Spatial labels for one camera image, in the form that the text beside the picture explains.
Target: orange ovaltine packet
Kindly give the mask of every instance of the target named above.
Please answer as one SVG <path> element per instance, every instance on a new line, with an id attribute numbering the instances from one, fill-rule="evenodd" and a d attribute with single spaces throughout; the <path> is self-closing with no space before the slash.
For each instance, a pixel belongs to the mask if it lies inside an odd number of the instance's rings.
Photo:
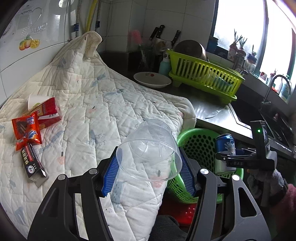
<path id="1" fill-rule="evenodd" d="M 12 119 L 12 126 L 17 138 L 16 150 L 20 150 L 27 143 L 42 144 L 37 112 L 31 116 Z"/>

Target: white quilted blanket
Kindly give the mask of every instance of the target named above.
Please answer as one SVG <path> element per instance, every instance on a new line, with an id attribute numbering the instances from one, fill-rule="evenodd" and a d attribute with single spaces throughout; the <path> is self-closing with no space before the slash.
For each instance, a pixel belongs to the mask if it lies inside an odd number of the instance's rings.
<path id="1" fill-rule="evenodd" d="M 187 99 L 148 89 L 109 69 L 96 52 L 101 40 L 91 31 L 68 43 L 0 110 L 0 202 L 25 237 L 59 174 L 77 176 L 96 167 L 144 120 L 164 121 L 174 137 L 195 125 Z M 62 121 L 41 131 L 43 144 L 35 146 L 49 175 L 40 188 L 28 180 L 11 124 L 26 111 L 29 94 L 55 96 L 63 113 Z M 101 199 L 114 240 L 148 240 L 165 186 L 118 174 L 112 192 Z M 79 230 L 87 237 L 81 200 L 76 203 Z"/>

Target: window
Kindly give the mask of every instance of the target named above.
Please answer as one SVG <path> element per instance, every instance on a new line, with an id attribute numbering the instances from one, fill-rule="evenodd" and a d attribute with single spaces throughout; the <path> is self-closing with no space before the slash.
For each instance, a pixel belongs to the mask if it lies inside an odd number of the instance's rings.
<path id="1" fill-rule="evenodd" d="M 267 76 L 277 70 L 277 74 L 289 75 L 292 89 L 296 84 L 295 32 L 292 24 L 273 0 L 216 0 L 218 10 L 211 34 L 218 38 L 218 46 L 229 49 L 237 35 L 247 38 L 244 45 L 246 54 L 258 54 L 254 74 L 265 72 Z"/>

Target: blue aluminum can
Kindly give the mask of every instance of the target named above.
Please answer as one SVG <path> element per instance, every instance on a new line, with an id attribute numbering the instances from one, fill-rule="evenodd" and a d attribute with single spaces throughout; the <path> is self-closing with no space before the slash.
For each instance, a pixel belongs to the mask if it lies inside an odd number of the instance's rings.
<path id="1" fill-rule="evenodd" d="M 216 138 L 216 152 L 235 155 L 235 145 L 231 134 L 223 134 Z M 228 174 L 236 171 L 235 167 L 226 166 L 225 161 L 215 160 L 215 174 Z"/>

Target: gloved hand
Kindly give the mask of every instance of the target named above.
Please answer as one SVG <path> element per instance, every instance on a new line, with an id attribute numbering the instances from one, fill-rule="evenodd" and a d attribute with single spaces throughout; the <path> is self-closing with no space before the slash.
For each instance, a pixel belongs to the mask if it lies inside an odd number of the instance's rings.
<path id="1" fill-rule="evenodd" d="M 285 179 L 281 176 L 278 170 L 261 171 L 261 170 L 247 170 L 250 173 L 248 177 L 249 190 L 255 199 L 262 195 L 262 183 L 270 184 L 269 202 L 271 206 L 276 205 L 285 196 L 288 185 Z"/>

